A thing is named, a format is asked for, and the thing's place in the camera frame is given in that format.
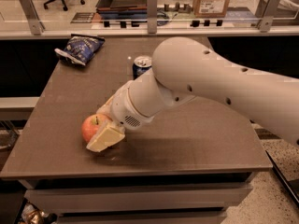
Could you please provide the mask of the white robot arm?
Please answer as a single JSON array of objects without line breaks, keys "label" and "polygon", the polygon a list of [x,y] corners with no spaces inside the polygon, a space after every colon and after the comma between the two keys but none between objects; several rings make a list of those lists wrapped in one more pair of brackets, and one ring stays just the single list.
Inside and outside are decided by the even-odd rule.
[{"label": "white robot arm", "polygon": [[299,143],[298,79],[238,65],[195,40],[172,37],[153,52],[148,71],[97,110],[107,119],[87,149],[101,152],[119,143],[127,130],[196,97],[227,105],[288,143]]}]

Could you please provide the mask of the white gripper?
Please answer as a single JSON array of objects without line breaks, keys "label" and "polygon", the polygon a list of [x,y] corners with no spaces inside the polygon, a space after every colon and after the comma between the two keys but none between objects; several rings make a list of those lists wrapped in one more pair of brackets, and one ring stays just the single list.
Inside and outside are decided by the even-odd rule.
[{"label": "white gripper", "polygon": [[114,121],[105,121],[87,144],[86,148],[90,151],[101,152],[114,146],[125,137],[125,129],[137,130],[153,121],[153,117],[142,115],[134,107],[129,95],[129,88],[132,83],[133,81],[125,83],[97,109],[97,114],[110,115],[121,126]]}]

